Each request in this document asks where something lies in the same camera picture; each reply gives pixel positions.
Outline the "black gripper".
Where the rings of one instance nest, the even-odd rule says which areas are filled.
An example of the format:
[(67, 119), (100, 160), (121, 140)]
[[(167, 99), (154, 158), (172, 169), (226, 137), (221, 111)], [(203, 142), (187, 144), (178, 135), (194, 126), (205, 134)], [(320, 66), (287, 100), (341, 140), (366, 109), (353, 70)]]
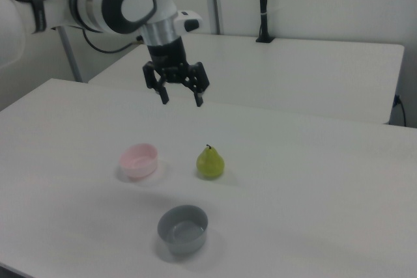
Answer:
[(201, 107), (209, 79), (201, 62), (188, 65), (182, 38), (147, 49), (151, 56), (151, 62), (143, 66), (147, 88), (155, 90), (165, 105), (169, 101), (165, 83), (184, 83), (193, 92), (196, 106)]

